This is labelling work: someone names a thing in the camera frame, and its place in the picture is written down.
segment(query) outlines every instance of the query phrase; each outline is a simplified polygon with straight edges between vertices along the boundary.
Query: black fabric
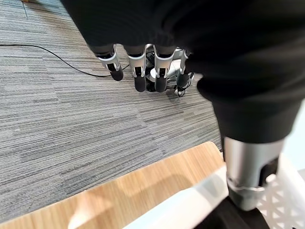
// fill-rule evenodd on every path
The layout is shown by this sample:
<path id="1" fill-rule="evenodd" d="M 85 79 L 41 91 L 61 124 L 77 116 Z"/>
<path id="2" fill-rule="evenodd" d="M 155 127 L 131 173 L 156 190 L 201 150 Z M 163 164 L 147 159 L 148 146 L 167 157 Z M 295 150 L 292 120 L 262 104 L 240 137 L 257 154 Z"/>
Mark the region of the black fabric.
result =
<path id="1" fill-rule="evenodd" d="M 195 229 L 269 229 L 260 211 L 241 211 L 224 199 Z"/>
<path id="2" fill-rule="evenodd" d="M 222 136 L 280 140 L 305 97 L 304 0 L 62 0 L 93 52 L 176 45 L 212 101 Z"/>

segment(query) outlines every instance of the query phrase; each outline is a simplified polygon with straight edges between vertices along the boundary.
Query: striped carpet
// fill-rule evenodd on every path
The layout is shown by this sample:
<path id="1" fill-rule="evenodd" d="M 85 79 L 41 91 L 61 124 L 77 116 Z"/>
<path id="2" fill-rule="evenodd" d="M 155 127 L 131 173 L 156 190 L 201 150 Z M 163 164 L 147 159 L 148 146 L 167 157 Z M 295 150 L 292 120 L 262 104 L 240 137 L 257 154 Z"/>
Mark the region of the striped carpet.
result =
<path id="1" fill-rule="evenodd" d="M 58 0 L 0 0 L 0 44 L 13 43 L 107 74 Z M 116 82 L 37 48 L 0 47 L 0 222 L 205 141 L 220 146 L 195 83 L 183 98 L 139 93 L 129 68 Z"/>

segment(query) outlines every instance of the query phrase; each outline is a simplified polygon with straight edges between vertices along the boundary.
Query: black sleeve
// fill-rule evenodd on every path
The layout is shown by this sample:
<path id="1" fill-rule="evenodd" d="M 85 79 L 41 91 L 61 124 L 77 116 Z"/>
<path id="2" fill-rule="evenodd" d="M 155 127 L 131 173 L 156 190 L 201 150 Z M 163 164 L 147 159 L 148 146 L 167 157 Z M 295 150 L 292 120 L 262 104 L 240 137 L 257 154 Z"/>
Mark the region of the black sleeve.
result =
<path id="1" fill-rule="evenodd" d="M 223 136 L 280 140 L 305 97 L 304 0 L 61 0 L 91 50 L 176 45 L 193 54 Z"/>
<path id="2" fill-rule="evenodd" d="M 305 97 L 305 1 L 211 0 L 174 31 L 222 136 L 267 143 L 290 133 Z"/>

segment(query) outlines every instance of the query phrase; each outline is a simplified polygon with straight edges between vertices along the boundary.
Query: silver metal tube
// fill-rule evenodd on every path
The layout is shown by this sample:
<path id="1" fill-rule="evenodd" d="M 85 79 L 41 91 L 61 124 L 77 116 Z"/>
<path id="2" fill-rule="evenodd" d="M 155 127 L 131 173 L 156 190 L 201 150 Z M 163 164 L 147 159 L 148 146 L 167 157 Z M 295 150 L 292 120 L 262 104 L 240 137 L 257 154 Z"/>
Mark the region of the silver metal tube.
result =
<path id="1" fill-rule="evenodd" d="M 268 184 L 260 184 L 264 166 L 279 158 L 283 140 L 252 144 L 224 138 L 224 157 L 227 164 L 227 184 L 232 201 L 243 210 L 252 210 Z"/>

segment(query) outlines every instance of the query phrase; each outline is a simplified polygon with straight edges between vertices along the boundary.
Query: white plastic part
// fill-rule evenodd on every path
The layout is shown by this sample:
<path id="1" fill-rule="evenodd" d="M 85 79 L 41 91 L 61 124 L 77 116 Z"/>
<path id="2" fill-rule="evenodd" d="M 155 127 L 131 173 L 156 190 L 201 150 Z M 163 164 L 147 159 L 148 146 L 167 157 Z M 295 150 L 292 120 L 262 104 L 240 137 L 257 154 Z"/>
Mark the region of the white plastic part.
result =
<path id="1" fill-rule="evenodd" d="M 198 185 L 171 196 L 125 229 L 190 229 L 200 223 L 228 195 L 226 167 Z M 281 155 L 276 179 L 258 204 L 271 229 L 305 229 L 305 182 Z"/>
<path id="2" fill-rule="evenodd" d="M 124 229 L 194 228 L 227 195 L 226 167 L 218 169 L 194 187 L 171 196 Z"/>

